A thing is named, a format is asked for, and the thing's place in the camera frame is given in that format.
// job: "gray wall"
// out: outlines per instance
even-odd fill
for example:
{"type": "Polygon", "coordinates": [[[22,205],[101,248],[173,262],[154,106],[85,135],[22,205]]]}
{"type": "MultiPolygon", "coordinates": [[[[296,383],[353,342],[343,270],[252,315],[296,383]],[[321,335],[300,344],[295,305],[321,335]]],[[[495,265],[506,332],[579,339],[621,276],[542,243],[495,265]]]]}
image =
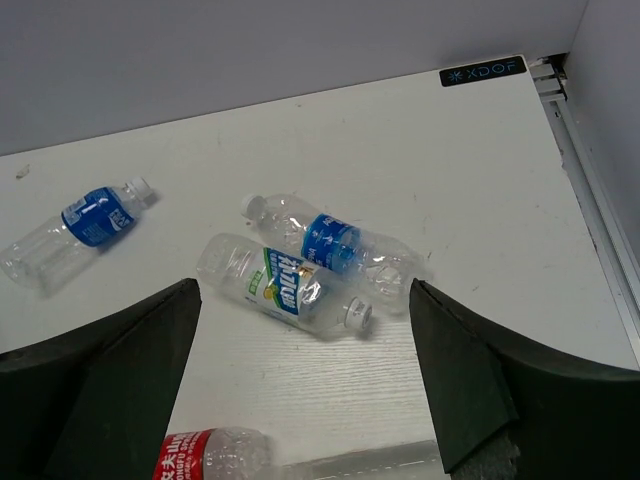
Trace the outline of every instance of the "gray wall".
{"type": "Polygon", "coordinates": [[[2,0],[0,154],[479,58],[587,0],[2,0]]]}
{"type": "Polygon", "coordinates": [[[567,63],[569,102],[640,259],[640,2],[593,0],[567,63]]]}

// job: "plastic water bottle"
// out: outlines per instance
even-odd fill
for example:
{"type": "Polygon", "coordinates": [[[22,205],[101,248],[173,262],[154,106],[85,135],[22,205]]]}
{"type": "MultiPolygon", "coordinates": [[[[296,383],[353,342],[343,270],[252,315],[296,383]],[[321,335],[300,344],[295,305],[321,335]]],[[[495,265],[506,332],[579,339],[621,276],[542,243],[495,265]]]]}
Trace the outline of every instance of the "plastic water bottle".
{"type": "Polygon", "coordinates": [[[227,297],[314,334],[336,325],[364,330],[371,316],[336,274],[241,235],[213,237],[197,270],[227,297]]]}
{"type": "Polygon", "coordinates": [[[391,313],[407,310],[411,283],[424,273],[423,257],[404,243],[337,220],[294,195],[249,195],[242,215],[267,245],[344,275],[391,313]]]}
{"type": "Polygon", "coordinates": [[[248,480],[269,461],[269,442],[256,430],[178,433],[162,443],[153,480],[248,480]]]}
{"type": "Polygon", "coordinates": [[[0,267],[19,285],[53,293],[135,223],[152,193],[141,177],[93,190],[0,252],[0,267]]]}

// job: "white bottle cap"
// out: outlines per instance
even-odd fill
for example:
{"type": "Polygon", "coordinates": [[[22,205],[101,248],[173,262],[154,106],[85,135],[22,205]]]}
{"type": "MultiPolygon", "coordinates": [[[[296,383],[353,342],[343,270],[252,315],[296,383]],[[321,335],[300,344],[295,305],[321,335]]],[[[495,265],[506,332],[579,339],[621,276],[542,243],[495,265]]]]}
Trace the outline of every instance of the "white bottle cap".
{"type": "Polygon", "coordinates": [[[261,195],[247,195],[242,199],[240,213],[243,217],[249,220],[255,220],[260,215],[260,212],[264,208],[266,200],[261,195]]]}
{"type": "Polygon", "coordinates": [[[133,177],[127,182],[127,187],[129,187],[133,194],[142,202],[153,193],[149,184],[142,177],[133,177]]]}
{"type": "Polygon", "coordinates": [[[369,324],[372,310],[371,303],[360,300],[358,297],[354,298],[344,318],[344,326],[353,330],[364,330],[369,324]]]}

